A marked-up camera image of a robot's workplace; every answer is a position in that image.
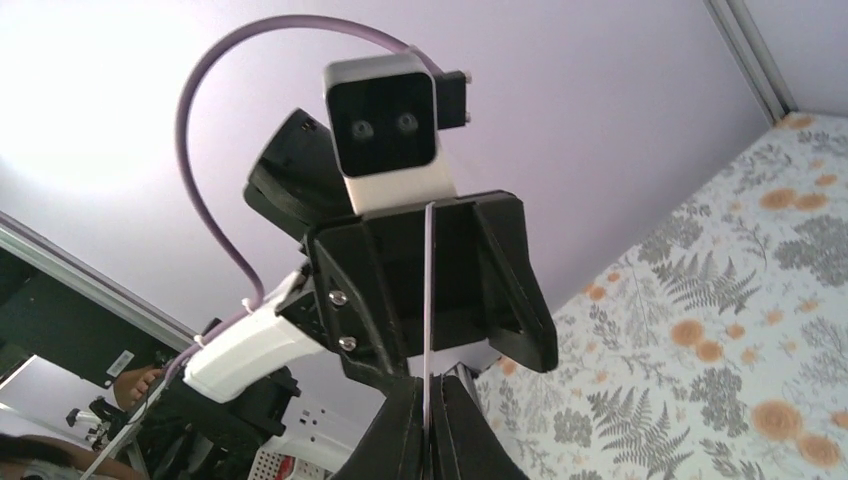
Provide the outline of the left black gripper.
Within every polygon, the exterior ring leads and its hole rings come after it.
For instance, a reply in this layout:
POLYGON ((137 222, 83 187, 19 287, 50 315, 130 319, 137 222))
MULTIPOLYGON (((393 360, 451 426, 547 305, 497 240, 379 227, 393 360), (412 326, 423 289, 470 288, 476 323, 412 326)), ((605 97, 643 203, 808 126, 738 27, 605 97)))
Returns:
MULTIPOLYGON (((345 376, 387 391, 409 375, 406 352, 423 349, 424 205, 341 217, 305 237, 319 317, 345 376)), ((516 325, 508 253, 524 244, 524 208, 505 191, 435 203, 436 350, 516 325)))

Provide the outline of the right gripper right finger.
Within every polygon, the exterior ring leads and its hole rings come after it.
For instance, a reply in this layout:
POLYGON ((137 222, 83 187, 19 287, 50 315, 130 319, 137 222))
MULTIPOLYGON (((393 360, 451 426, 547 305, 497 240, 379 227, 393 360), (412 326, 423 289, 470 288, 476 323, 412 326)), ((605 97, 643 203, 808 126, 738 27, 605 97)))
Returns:
POLYGON ((434 479, 528 479, 457 377, 436 377, 430 385, 430 400, 434 479))

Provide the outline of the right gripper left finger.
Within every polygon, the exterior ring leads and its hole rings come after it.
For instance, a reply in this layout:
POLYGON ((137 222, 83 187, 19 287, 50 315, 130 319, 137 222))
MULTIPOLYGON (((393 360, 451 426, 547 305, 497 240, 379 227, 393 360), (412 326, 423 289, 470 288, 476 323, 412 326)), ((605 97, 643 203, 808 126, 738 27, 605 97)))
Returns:
POLYGON ((334 480, 418 480, 423 468, 423 380, 397 381, 334 480))

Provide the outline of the white card black stripe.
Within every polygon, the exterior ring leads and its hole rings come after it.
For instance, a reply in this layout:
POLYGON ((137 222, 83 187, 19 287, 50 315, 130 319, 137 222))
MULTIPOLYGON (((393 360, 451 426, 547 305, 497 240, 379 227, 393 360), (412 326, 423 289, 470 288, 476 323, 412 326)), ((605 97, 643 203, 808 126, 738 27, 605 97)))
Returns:
POLYGON ((422 352, 422 419, 423 434, 429 435, 431 428, 431 387, 433 354, 434 316, 434 250, 435 250, 435 203, 424 209, 424 254, 423 254, 423 352, 422 352))

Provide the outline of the person's hand in background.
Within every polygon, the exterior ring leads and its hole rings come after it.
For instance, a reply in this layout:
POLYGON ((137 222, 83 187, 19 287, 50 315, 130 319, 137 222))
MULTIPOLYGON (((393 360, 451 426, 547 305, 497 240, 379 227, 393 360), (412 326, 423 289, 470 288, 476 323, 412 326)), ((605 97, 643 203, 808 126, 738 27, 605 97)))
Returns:
POLYGON ((163 370, 153 365, 123 372, 113 384, 117 406, 124 411, 130 410, 162 375, 163 370))

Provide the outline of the floral patterned table mat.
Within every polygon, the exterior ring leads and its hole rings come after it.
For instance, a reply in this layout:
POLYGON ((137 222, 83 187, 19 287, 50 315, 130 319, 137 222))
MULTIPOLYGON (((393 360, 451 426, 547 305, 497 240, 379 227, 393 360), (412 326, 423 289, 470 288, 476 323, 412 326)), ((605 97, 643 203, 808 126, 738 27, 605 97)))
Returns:
POLYGON ((532 479, 847 475, 847 122, 792 113, 476 388, 532 479))

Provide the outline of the aluminium rail frame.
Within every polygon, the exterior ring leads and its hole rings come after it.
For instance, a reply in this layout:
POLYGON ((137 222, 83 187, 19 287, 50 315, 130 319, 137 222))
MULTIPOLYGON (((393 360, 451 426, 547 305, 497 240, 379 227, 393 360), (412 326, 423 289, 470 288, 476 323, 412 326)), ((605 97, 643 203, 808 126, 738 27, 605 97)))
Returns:
POLYGON ((183 351, 193 343, 188 327, 6 213, 1 247, 169 347, 183 351))

